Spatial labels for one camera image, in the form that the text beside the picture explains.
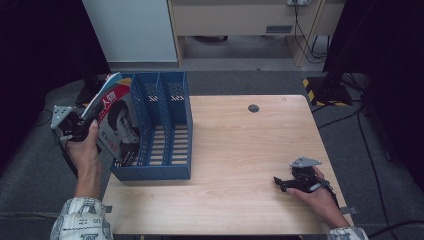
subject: cabinet door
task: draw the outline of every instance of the cabinet door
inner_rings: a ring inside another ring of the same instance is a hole
[[[106,59],[177,62],[166,0],[83,0]]]

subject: wooden table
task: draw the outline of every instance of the wooden table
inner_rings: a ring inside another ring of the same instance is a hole
[[[319,167],[345,200],[309,105],[298,95],[190,97],[194,122],[190,180],[120,182],[112,174],[103,202],[115,234],[322,234],[325,222],[281,192],[299,156]],[[249,105],[259,111],[252,113]]]

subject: book cover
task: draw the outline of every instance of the book cover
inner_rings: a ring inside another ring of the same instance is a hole
[[[84,119],[94,115],[100,141],[121,166],[137,163],[141,142],[130,85],[131,78],[111,75],[82,114]]]

